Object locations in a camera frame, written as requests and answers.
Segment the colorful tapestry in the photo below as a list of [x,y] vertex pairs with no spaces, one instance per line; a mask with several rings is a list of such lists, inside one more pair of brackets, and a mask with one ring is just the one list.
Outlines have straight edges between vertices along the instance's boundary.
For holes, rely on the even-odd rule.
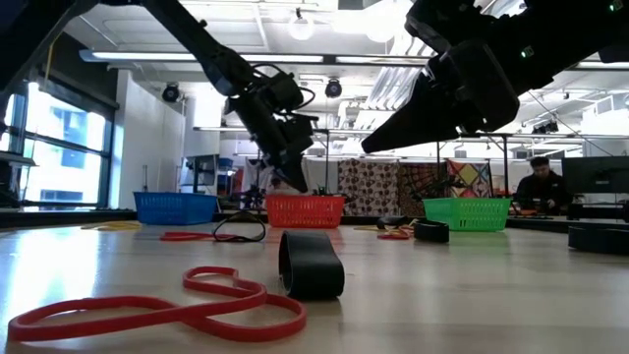
[[339,162],[338,189],[347,197],[345,215],[398,215],[397,171],[397,163]]
[[448,160],[448,175],[465,188],[450,187],[450,196],[455,198],[491,197],[491,172],[489,163],[463,163]]
[[438,169],[441,178],[447,177],[445,163],[401,163],[397,171],[399,206],[402,215],[424,217],[423,199],[445,197],[445,188],[438,183]]

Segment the monitor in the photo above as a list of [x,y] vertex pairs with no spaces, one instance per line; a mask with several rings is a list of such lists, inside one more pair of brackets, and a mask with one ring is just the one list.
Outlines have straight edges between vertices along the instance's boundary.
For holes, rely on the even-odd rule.
[[568,193],[629,193],[629,156],[563,158],[561,169]]

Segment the table surface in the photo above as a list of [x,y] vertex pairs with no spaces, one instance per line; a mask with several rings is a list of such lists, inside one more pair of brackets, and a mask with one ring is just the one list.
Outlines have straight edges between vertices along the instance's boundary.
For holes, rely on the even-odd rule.
[[[255,227],[231,224],[225,231],[253,234]],[[308,326],[293,337],[236,343],[164,324],[5,346],[10,318],[52,302],[129,294],[208,301],[181,288],[182,272],[194,266],[236,267],[281,292],[281,230],[270,229],[259,244],[162,243],[163,230],[0,233],[0,352],[575,354],[626,353],[629,345],[627,258],[570,251],[566,235],[537,231],[452,233],[449,245],[434,245],[378,240],[342,226],[326,232],[345,267],[345,292],[336,302],[307,303]],[[261,325],[290,316],[268,307],[218,318]]]

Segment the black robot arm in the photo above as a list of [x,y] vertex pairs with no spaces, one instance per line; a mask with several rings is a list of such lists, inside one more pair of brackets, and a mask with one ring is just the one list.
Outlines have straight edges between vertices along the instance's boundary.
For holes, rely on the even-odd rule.
[[[176,0],[28,0],[11,23],[0,27],[6,28],[0,32],[0,133],[6,129],[7,103],[16,86],[67,23],[98,4],[144,6],[197,58],[216,90],[228,97],[229,109],[247,127],[265,164],[289,185],[308,190],[301,159],[302,151],[313,144],[313,129],[309,117],[293,114],[304,105],[293,75],[278,72],[269,77],[256,70],[217,42]],[[275,114],[286,119],[276,120]]]
[[405,28],[438,55],[407,103],[363,141],[366,152],[455,139],[457,128],[492,132],[513,121],[520,94],[589,56],[629,60],[627,0],[525,0],[521,14],[499,19],[473,4],[415,2]]

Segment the black rubber band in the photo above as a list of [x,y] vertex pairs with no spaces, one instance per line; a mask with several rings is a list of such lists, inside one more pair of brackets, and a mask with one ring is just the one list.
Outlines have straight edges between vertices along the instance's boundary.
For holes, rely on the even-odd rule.
[[585,252],[629,255],[629,231],[570,227],[568,229],[568,247]]
[[[233,235],[228,237],[223,237],[220,235],[217,236],[218,229],[221,228],[221,226],[223,226],[225,223],[242,219],[249,219],[257,222],[261,226],[262,232],[254,237],[245,237],[240,235]],[[214,237],[214,240],[216,240],[216,242],[259,242],[262,241],[264,237],[266,237],[266,227],[264,226],[262,220],[259,219],[259,217],[246,210],[242,210],[234,213],[233,215],[230,215],[229,217],[219,222],[218,225],[216,225],[214,231],[212,231],[212,236]]]
[[450,227],[446,223],[422,220],[416,222],[414,226],[416,240],[436,243],[450,242]]
[[302,300],[340,296],[345,285],[343,264],[320,231],[284,231],[279,245],[279,274],[287,295]]

